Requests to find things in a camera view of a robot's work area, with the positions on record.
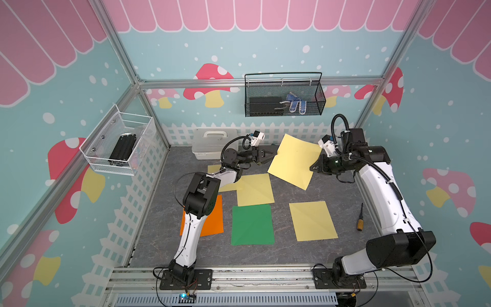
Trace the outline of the yellow paper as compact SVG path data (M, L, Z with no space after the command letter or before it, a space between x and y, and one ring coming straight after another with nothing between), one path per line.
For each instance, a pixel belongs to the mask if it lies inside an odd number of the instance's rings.
M290 203L289 207L299 242L338 238L326 202Z
M237 182L239 207L274 203L271 179L268 173L243 176Z
M309 168L317 162L320 153L317 144L285 134L268 173L305 191L313 176Z
M207 173L220 180L219 192L236 191L239 186L236 183L237 172L231 168L225 168L221 165L208 166Z

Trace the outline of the small green paper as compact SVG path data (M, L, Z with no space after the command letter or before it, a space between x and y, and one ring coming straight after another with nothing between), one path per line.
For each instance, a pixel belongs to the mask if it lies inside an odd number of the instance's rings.
M232 208L231 245L273 245L272 211L269 204Z

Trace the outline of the orange paper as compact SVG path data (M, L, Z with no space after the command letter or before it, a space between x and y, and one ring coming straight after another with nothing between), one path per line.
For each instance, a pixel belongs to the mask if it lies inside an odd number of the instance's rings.
M223 232L222 196L219 194L213 211L207 217L203 225L200 236L206 237L210 235L222 234Z

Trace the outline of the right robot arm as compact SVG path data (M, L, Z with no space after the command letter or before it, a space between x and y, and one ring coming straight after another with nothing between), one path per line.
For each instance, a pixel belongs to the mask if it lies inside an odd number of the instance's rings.
M380 269L418 264L436 244L431 231L425 231L410 212L393 174L391 160L384 147L370 146L361 128L351 128L342 114L345 130L325 135L319 145L322 153L310 170L322 175L340 175L350 172L353 183L364 188L366 199L373 207L380 236L370 239L364 249L351 255L338 257L325 280L337 288L364 289L362 277Z

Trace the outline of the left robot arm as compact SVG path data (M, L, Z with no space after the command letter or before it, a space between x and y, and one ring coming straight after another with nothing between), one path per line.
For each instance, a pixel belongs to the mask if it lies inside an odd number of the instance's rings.
M185 225L175 256L167 266L155 274L162 290L181 287L187 294L190 288L199 287L196 275L196 253L199 238L207 217L215 209L219 190L235 184L244 170L252 164L258 166L271 162L277 155L278 145L262 145L263 133L236 137L227 142L219 156L221 167L215 173L192 172L192 179L178 204L184 209Z

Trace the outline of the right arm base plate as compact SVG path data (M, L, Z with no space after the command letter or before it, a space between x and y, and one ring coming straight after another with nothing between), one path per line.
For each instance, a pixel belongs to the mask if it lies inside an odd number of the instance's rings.
M363 275L346 275L325 267L315 267L311 271L316 289L347 289L357 292L367 288Z

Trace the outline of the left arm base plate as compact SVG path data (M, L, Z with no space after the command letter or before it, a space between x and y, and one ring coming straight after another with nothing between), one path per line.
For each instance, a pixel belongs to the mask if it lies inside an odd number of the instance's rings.
M213 271L211 269L192 269L183 280L178 279L168 270L162 273L160 290L210 290Z

